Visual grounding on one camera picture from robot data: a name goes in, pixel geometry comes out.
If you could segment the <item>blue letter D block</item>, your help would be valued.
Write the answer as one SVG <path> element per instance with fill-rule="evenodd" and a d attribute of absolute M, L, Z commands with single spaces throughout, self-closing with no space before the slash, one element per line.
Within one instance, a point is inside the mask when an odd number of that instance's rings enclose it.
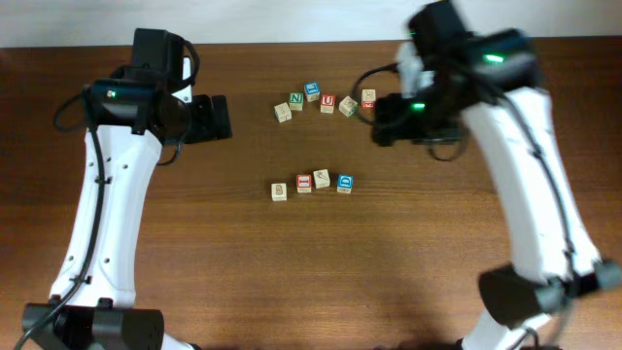
<path fill-rule="evenodd" d="M 348 174 L 340 174 L 337 179 L 337 191 L 339 193 L 350 193 L 354 185 L 354 177 Z"/>

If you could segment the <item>red letter I block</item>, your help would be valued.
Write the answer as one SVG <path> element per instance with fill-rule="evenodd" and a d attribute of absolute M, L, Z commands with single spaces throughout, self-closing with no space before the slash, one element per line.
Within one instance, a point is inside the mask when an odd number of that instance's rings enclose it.
<path fill-rule="evenodd" d="M 296 191 L 298 193 L 312 192 L 312 176 L 310 174 L 298 174 L 296 176 Z"/>

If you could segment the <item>ice cream cone block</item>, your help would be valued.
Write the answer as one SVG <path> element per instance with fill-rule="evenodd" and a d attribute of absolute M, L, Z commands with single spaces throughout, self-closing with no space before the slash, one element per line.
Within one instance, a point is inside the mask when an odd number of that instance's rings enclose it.
<path fill-rule="evenodd" d="M 317 189 L 327 188 L 330 186 L 330 177 L 326 169 L 315 170 L 313 172 L 314 184 Z"/>

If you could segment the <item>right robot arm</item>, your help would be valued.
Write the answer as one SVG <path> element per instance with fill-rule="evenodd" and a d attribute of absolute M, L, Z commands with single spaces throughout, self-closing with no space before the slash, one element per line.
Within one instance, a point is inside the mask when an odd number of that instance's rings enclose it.
<path fill-rule="evenodd" d="M 484 309 L 457 347 L 539 349 L 540 327 L 553 316 L 567 320 L 579 298 L 619 288 L 621 268 L 582 224 L 534 49 L 516 29 L 469 31 L 449 1 L 424 6 L 407 28 L 391 65 L 402 90 L 376 103 L 373 141 L 433 149 L 473 136 L 510 233 L 511 260 L 479 276 Z"/>

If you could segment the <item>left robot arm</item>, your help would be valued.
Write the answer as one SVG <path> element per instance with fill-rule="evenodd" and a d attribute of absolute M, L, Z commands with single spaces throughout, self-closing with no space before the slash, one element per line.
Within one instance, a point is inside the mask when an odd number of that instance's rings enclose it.
<path fill-rule="evenodd" d="M 163 29 L 134 33 L 130 62 L 77 95 L 86 167 L 62 267 L 30 303 L 22 340 L 44 349 L 180 349 L 157 309 L 135 305 L 135 254 L 147 189 L 165 147 L 231 137 L 226 100 L 195 95 L 194 46 Z"/>

